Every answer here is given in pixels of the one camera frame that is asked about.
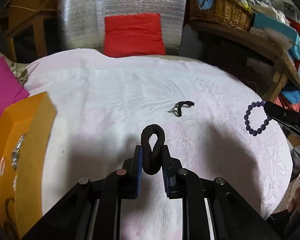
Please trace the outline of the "wooden chair frame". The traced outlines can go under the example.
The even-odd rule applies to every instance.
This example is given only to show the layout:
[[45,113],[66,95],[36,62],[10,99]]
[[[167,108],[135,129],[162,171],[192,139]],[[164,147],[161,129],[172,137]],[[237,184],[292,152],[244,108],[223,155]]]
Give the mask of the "wooden chair frame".
[[47,56],[44,20],[56,16],[57,3],[58,0],[11,0],[6,40],[7,56],[12,61],[18,61],[14,39],[29,27],[33,29],[36,56],[38,58]]

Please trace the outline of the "red cushion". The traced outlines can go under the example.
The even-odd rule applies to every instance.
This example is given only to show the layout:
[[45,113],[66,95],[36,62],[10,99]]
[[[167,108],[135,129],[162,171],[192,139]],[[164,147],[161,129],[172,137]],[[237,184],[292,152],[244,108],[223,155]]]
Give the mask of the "red cushion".
[[107,16],[104,27],[103,53],[108,57],[166,54],[160,14]]

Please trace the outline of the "teal cardboard box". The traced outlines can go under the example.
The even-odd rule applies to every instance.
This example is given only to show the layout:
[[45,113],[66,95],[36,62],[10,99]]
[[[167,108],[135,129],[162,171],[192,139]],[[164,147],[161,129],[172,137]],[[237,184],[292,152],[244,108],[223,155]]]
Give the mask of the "teal cardboard box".
[[300,60],[300,36],[294,28],[259,12],[255,13],[253,27],[262,29],[269,41],[289,51],[294,59]]

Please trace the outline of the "magenta cloth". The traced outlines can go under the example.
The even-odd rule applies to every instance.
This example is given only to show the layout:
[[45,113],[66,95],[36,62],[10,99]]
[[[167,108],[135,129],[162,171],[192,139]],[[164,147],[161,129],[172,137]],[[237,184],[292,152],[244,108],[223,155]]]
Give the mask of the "magenta cloth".
[[4,109],[29,96],[29,92],[12,74],[3,56],[0,57],[0,116]]

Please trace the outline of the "orange jewelry box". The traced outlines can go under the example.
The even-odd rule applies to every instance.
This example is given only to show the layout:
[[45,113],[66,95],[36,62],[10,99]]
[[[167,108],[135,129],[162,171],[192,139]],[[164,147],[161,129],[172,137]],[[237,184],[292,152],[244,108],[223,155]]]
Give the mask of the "orange jewelry box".
[[[22,239],[42,217],[42,174],[56,109],[47,92],[4,109],[0,117],[0,229],[9,239]],[[18,167],[11,154],[26,134]]]

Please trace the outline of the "silver foil insulation mat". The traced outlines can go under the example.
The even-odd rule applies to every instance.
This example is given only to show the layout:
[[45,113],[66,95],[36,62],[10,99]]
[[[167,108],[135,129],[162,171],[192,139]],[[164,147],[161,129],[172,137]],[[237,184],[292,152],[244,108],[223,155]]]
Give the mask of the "silver foil insulation mat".
[[186,0],[59,0],[63,49],[102,51],[104,18],[114,15],[158,13],[168,55],[179,53]]

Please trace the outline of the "salmon folded cloth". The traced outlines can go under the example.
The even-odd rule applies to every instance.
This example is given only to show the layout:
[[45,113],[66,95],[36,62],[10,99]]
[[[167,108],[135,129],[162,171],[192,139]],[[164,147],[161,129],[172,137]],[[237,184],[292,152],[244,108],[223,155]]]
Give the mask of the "salmon folded cloth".
[[292,104],[282,94],[275,99],[274,103],[286,110],[300,112],[300,102]]

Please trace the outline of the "pink white lace blanket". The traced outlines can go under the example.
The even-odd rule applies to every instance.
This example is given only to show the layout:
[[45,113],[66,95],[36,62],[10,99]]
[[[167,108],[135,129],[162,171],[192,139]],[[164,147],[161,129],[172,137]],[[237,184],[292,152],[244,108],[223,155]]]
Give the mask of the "pink white lace blanket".
[[160,125],[172,156],[205,179],[223,177],[263,218],[283,197],[292,171],[286,137],[275,121],[250,135],[243,116],[259,100],[230,74],[207,64],[194,70],[100,70],[48,83],[57,115],[47,146],[43,211],[82,177],[95,180],[134,152],[141,131]]

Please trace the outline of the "white bowl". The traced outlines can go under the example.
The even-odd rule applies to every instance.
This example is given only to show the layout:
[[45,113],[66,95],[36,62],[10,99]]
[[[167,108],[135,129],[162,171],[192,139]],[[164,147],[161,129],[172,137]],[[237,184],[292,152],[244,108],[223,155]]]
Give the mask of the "white bowl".
[[290,48],[292,48],[292,43],[290,42],[290,40],[280,32],[271,28],[264,28],[264,32],[269,41],[277,44],[283,50],[289,50]]

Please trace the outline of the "blue folded cloth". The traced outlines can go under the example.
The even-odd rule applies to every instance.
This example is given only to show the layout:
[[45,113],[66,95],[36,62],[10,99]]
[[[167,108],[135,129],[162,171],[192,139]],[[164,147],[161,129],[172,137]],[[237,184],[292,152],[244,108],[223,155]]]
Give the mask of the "blue folded cloth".
[[281,91],[281,94],[292,105],[300,103],[300,91],[299,90],[284,90],[284,91]]

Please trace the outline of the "gold silver wristwatch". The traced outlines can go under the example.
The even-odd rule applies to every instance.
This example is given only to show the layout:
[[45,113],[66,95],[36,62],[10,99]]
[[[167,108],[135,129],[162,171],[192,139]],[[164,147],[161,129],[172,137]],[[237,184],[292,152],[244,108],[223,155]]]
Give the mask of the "gold silver wristwatch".
[[23,142],[25,140],[25,137],[26,137],[26,134],[23,134],[20,136],[20,138],[18,139],[17,143],[16,143],[16,146],[15,148],[13,149],[12,151],[12,154],[11,154],[11,166],[14,170],[17,169],[18,167],[18,161],[19,161],[19,155],[20,155],[20,150],[21,150],[21,147],[23,145]]

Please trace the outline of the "wooden table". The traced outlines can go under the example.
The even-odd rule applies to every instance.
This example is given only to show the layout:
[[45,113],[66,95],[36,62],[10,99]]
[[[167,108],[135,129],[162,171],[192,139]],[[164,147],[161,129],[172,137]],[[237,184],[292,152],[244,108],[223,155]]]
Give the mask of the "wooden table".
[[238,42],[274,63],[274,68],[271,73],[271,86],[266,94],[262,96],[262,99],[274,102],[288,80],[300,90],[300,76],[295,70],[288,53],[278,45],[247,31],[226,25],[200,22],[194,19],[189,20],[189,25],[195,31],[207,31],[208,33]]

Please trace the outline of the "wicker basket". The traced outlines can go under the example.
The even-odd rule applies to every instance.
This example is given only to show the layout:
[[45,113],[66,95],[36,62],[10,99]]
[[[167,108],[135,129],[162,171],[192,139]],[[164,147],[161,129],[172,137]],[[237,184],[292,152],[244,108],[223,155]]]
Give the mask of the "wicker basket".
[[253,12],[238,0],[214,0],[211,8],[205,10],[199,8],[197,0],[189,3],[191,20],[250,30]]

